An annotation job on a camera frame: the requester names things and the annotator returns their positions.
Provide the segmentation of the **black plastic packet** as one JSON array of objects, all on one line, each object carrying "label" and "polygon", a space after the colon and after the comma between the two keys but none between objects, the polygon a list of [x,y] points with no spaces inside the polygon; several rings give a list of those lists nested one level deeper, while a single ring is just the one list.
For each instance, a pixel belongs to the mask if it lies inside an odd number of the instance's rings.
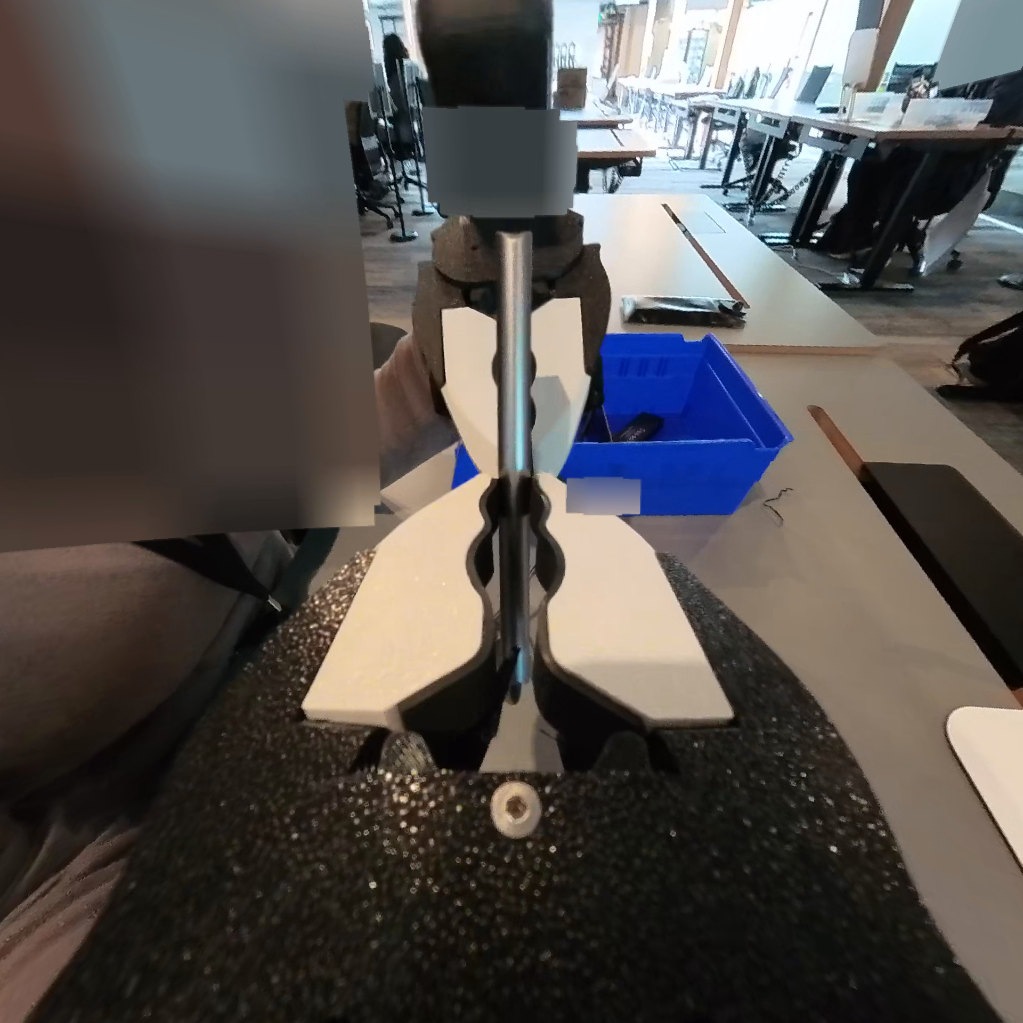
[{"label": "black plastic packet", "polygon": [[633,326],[720,326],[744,328],[747,307],[711,297],[625,296],[622,320]]}]

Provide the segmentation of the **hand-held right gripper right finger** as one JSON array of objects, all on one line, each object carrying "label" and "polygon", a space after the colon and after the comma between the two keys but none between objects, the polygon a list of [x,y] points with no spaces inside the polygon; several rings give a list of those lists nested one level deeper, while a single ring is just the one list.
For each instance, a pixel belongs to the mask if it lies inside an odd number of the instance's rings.
[{"label": "hand-held right gripper right finger", "polygon": [[621,518],[569,511],[568,487],[535,479],[536,575],[544,588],[536,674],[642,729],[733,722],[726,697],[658,557]]}]

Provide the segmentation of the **brown wooden table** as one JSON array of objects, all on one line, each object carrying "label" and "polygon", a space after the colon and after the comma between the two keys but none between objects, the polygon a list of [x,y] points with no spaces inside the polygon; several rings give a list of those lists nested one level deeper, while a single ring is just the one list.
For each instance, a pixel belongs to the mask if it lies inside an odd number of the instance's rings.
[{"label": "brown wooden table", "polygon": [[639,177],[644,160],[657,155],[656,141],[627,127],[586,127],[577,130],[577,173],[574,191],[590,191],[590,176],[599,172],[608,194],[619,190],[626,178]]}]

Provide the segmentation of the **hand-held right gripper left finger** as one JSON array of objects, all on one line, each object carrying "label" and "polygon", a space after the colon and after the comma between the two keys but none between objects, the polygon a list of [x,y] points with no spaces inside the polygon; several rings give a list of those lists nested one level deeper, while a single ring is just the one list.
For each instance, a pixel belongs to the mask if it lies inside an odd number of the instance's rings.
[{"label": "hand-held right gripper left finger", "polygon": [[476,564],[495,481],[478,475],[390,532],[302,709],[310,721],[476,729],[498,711],[493,609]]}]

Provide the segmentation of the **black office chair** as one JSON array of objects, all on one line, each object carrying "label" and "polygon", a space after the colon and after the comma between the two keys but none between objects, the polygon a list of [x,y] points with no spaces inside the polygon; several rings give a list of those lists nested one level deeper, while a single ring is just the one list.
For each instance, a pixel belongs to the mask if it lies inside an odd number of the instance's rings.
[{"label": "black office chair", "polygon": [[346,108],[355,196],[359,215],[376,214],[390,231],[390,242],[402,244],[417,238],[405,219],[408,189],[417,193],[412,215],[434,215],[425,180],[421,82],[397,33],[383,35],[381,55],[368,100]]}]

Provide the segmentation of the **black desk pad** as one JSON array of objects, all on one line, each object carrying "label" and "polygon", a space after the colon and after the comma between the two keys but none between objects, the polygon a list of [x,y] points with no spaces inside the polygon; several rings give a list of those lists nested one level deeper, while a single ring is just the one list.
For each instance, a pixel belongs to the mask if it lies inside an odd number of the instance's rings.
[{"label": "black desk pad", "polygon": [[1021,693],[1021,533],[955,468],[873,461],[858,478],[1005,685]]}]

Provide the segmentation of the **blue plastic bin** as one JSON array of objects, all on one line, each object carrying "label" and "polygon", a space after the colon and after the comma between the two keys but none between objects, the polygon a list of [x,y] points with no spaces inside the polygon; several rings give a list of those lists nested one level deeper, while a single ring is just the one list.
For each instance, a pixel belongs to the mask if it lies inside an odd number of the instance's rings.
[{"label": "blue plastic bin", "polygon": [[[715,337],[607,333],[578,434],[561,474],[571,513],[711,516],[733,513],[790,433]],[[658,436],[618,444],[639,413]]]}]

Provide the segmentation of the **person's left forearm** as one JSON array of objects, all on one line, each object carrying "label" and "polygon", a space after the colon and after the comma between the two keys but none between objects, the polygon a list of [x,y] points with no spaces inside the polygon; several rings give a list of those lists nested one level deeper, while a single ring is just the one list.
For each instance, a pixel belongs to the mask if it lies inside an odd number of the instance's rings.
[{"label": "person's left forearm", "polygon": [[438,411],[422,352],[405,333],[375,369],[379,422],[379,481],[386,488],[458,440],[457,430]]}]

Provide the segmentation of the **white flat item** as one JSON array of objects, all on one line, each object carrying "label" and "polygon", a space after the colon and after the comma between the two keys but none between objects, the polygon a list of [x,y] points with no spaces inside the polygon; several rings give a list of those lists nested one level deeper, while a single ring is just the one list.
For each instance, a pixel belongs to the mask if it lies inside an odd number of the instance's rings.
[{"label": "white flat item", "polygon": [[967,706],[945,733],[964,774],[1022,863],[1022,710]]}]

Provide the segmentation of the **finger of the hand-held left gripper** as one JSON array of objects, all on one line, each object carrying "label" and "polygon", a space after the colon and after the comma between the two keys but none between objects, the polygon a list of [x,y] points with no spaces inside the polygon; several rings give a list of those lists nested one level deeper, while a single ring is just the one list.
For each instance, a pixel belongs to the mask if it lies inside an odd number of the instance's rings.
[{"label": "finger of the hand-held left gripper", "polygon": [[441,313],[441,394],[468,456],[485,477],[499,476],[496,321],[470,308]]},{"label": "finger of the hand-held left gripper", "polygon": [[591,386],[579,299],[550,300],[531,314],[531,354],[533,468],[559,476],[576,440]]}]

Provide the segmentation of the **black backpack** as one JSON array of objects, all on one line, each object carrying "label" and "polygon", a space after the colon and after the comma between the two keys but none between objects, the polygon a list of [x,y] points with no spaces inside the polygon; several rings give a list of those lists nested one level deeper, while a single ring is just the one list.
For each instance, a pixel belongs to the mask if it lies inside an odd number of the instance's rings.
[{"label": "black backpack", "polygon": [[949,365],[957,383],[935,388],[946,400],[1022,402],[1022,313],[964,340]]}]

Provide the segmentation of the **silver usb hub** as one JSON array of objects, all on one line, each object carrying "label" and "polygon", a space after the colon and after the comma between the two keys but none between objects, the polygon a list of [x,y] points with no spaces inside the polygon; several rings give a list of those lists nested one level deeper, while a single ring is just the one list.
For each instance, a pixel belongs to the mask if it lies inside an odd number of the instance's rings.
[{"label": "silver usb hub", "polygon": [[532,670],[532,234],[499,231],[496,249],[500,264],[496,319],[500,660],[508,681],[506,698],[516,704]]}]

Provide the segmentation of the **wooden desk with black legs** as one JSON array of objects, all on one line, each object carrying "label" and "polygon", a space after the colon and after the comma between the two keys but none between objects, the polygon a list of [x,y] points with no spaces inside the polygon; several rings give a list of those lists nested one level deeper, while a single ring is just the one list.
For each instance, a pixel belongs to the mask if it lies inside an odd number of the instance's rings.
[{"label": "wooden desk with black legs", "polygon": [[783,244],[834,257],[832,295],[911,291],[884,278],[898,251],[922,276],[960,264],[959,247],[1021,146],[1021,100],[914,99],[893,127],[799,118],[821,151]]}]

